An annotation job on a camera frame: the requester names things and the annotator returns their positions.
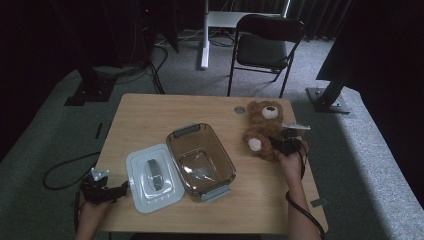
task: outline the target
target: desk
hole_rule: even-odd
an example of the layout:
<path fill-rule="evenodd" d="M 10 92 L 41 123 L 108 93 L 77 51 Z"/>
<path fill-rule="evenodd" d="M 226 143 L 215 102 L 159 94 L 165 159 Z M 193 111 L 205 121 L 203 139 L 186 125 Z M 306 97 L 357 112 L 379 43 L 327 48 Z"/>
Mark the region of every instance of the desk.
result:
<path fill-rule="evenodd" d="M 118 107 L 100 154 L 98 169 L 109 169 L 108 186 L 119 186 L 128 179 L 126 158 L 135 151 L 165 143 L 175 129 L 192 123 L 207 123 L 215 131 L 237 176 L 231 192 L 210 203 L 193 202 L 185 194 L 179 202 L 150 214 L 139 213 L 131 191 L 112 204 L 102 231 L 173 233 L 286 233 L 287 186 L 277 163 L 255 157 L 241 136 L 249 125 L 247 114 L 234 108 L 245 107 L 259 98 L 210 96 L 173 96 L 126 94 Z M 273 99 L 283 106 L 285 122 L 294 122 L 291 104 Z M 309 201 L 318 199 L 309 166 L 303 179 Z M 325 230 L 327 221 L 322 207 L 312 214 Z"/>
<path fill-rule="evenodd" d="M 268 16 L 285 16 L 288 9 L 289 1 L 284 2 L 282 14 L 263 14 Z M 207 69 L 209 66 L 209 27 L 226 27 L 235 28 L 237 22 L 244 16 L 250 13 L 246 12 L 219 12 L 209 11 L 209 0 L 205 0 L 205 15 L 203 29 L 203 51 L 201 68 Z"/>

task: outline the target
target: chair backrest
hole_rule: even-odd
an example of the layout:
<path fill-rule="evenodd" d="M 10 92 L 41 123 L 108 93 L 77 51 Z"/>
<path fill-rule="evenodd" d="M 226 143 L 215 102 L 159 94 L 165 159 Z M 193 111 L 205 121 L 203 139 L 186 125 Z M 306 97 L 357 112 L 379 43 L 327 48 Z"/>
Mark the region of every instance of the chair backrest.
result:
<path fill-rule="evenodd" d="M 238 21 L 237 32 L 248 32 L 269 40 L 299 43 L 305 34 L 305 27 L 296 19 L 248 14 Z"/>

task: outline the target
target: hand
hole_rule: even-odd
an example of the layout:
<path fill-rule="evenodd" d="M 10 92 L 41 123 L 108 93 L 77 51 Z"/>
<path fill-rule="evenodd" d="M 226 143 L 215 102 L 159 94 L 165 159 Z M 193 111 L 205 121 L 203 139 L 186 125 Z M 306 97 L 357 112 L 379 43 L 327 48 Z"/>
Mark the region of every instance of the hand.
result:
<path fill-rule="evenodd" d="M 81 207 L 78 232 L 75 239 L 93 239 L 111 203 L 112 201 L 109 201 L 96 205 L 92 202 L 86 202 Z"/>
<path fill-rule="evenodd" d="M 291 185 L 294 182 L 301 182 L 301 169 L 302 169 L 302 161 L 300 159 L 299 154 L 293 153 L 289 156 L 284 155 L 278 150 L 274 149 L 274 153 L 280 161 L 281 171 L 286 178 L 287 184 Z"/>

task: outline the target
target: black cable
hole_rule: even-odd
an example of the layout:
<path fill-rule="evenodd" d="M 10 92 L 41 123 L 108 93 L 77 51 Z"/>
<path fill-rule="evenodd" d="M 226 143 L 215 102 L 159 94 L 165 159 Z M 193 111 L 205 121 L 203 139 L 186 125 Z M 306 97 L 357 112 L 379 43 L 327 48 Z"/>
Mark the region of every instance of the black cable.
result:
<path fill-rule="evenodd" d="M 91 165 L 91 167 L 87 170 L 87 172 L 84 173 L 84 175 L 82 175 L 80 178 L 76 179 L 75 181 L 73 181 L 72 183 L 70 183 L 68 185 L 64 185 L 64 186 L 60 186 L 60 187 L 51 187 L 47 184 L 47 177 L 49 176 L 49 174 L 53 170 L 55 170 L 55 169 L 57 169 L 57 168 L 59 168 L 63 165 L 70 164 L 70 163 L 76 162 L 78 160 L 81 160 L 81 159 L 84 159 L 84 158 L 87 158 L 87 157 L 91 157 L 91 156 L 94 156 L 94 155 L 98 155 L 98 154 L 100 154 L 100 152 L 94 152 L 94 153 L 90 153 L 90 154 L 87 154 L 87 155 L 84 155 L 84 156 L 81 156 L 81 157 L 69 159 L 69 160 L 66 160 L 66 161 L 63 161 L 63 162 L 60 162 L 58 164 L 53 165 L 51 168 L 49 168 L 49 170 L 47 170 L 47 172 L 43 176 L 43 186 L 46 189 L 49 189 L 49 190 L 62 190 L 62 189 L 65 189 L 65 188 L 72 187 L 78 182 L 81 182 L 81 180 L 85 177 L 85 175 L 87 175 L 87 173 L 90 171 L 90 169 L 96 165 L 97 161 L 94 164 Z"/>
<path fill-rule="evenodd" d="M 153 65 L 153 63 L 151 63 L 150 67 L 152 68 L 152 71 L 153 71 L 152 81 L 153 81 L 153 85 L 156 89 L 156 92 L 159 93 L 159 94 L 165 94 L 165 91 L 163 90 L 162 84 L 160 83 L 159 74 L 158 74 L 158 71 L 155 68 L 155 65 Z"/>
<path fill-rule="evenodd" d="M 105 79 L 116 79 L 116 78 L 122 78 L 122 77 L 129 77 L 129 76 L 137 76 L 139 74 L 142 74 L 146 70 L 146 65 L 144 62 L 140 62 L 137 65 L 130 65 L 132 68 L 121 71 L 118 73 L 107 73 L 102 72 L 100 70 L 95 70 L 98 76 L 105 78 Z"/>
<path fill-rule="evenodd" d="M 315 226 L 318 228 L 318 231 L 320 233 L 321 239 L 324 240 L 325 239 L 325 232 L 324 232 L 324 229 L 322 228 L 321 224 L 308 211 L 306 211 L 301 206 L 297 205 L 297 203 L 295 203 L 293 200 L 291 200 L 290 195 L 289 195 L 289 191 L 287 191 L 287 193 L 286 193 L 286 200 L 294 208 L 296 208 L 296 210 L 298 210 L 299 212 L 301 212 L 303 215 L 305 215 L 309 220 L 311 220 L 315 224 Z"/>
<path fill-rule="evenodd" d="M 126 81 L 126 82 L 116 82 L 115 83 L 115 85 L 125 85 L 125 84 L 128 84 L 128 83 L 131 83 L 131 82 L 135 82 L 135 81 L 137 81 L 138 79 L 140 79 L 140 78 L 142 78 L 142 77 L 144 77 L 144 75 L 146 75 L 147 73 L 146 73 L 146 71 L 145 70 L 143 70 L 143 73 L 140 75 L 140 76 L 137 76 L 136 78 L 134 78 L 134 79 L 131 79 L 131 80 L 128 80 L 128 81 Z"/>
<path fill-rule="evenodd" d="M 166 50 L 166 48 L 161 47 L 161 46 L 155 46 L 155 48 L 159 48 L 162 49 L 163 52 L 165 53 L 165 57 L 162 59 L 162 61 L 159 63 L 159 66 L 157 67 L 157 71 L 159 72 L 160 68 L 162 67 L 162 65 L 166 62 L 166 60 L 168 59 L 168 50 Z"/>
<path fill-rule="evenodd" d="M 304 144 L 302 144 L 303 149 L 305 150 L 305 161 L 303 161 L 303 156 L 300 153 L 300 151 L 298 151 L 297 153 L 300 156 L 300 163 L 302 164 L 301 167 L 301 179 L 303 179 L 303 175 L 305 174 L 305 169 L 306 169 L 306 162 L 308 160 L 308 152 L 306 151 L 306 147 Z M 312 221 L 312 223 L 315 224 L 315 226 L 318 228 L 321 239 L 324 240 L 325 239 L 325 232 L 324 229 L 322 228 L 321 224 L 314 218 L 314 216 L 312 216 L 312 214 L 310 214 L 308 211 L 306 211 L 305 209 L 303 209 L 301 206 L 299 206 L 297 203 L 295 203 L 289 195 L 289 191 L 287 191 L 286 193 L 286 200 L 288 203 L 290 203 L 294 208 L 296 208 L 296 210 L 298 210 L 299 212 L 301 212 L 303 215 L 305 215 L 309 220 Z"/>
<path fill-rule="evenodd" d="M 230 43 L 230 44 L 225 44 L 225 43 L 218 42 L 218 41 L 216 41 L 216 40 L 211 40 L 211 39 L 209 39 L 209 42 L 210 42 L 212 45 L 214 45 L 214 46 L 218 46 L 218 47 L 234 47 L 234 42 L 235 42 L 235 40 L 234 40 L 234 38 L 233 38 L 230 34 L 224 34 L 223 36 L 216 36 L 216 38 L 218 38 L 218 37 L 225 37 L 225 38 L 228 38 L 228 39 L 230 39 L 230 40 L 231 40 L 231 43 Z"/>

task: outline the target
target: tripod base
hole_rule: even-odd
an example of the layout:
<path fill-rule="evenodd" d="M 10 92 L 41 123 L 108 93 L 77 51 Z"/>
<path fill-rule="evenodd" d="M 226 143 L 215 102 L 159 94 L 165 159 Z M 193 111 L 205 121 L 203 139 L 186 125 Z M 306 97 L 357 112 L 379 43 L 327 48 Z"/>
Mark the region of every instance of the tripod base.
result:
<path fill-rule="evenodd" d="M 322 96 L 325 88 L 307 88 L 306 92 L 309 95 L 309 98 L 314 106 L 316 112 L 326 112 L 326 113 L 341 113 L 349 114 L 350 110 L 346 107 L 346 104 L 342 98 L 339 96 L 336 101 L 330 106 L 325 106 L 321 104 L 318 100 Z"/>
<path fill-rule="evenodd" d="M 102 84 L 95 91 L 87 91 L 83 80 L 74 96 L 68 97 L 65 106 L 83 106 L 85 102 L 108 102 L 117 79 L 105 79 L 100 76 L 99 78 Z"/>

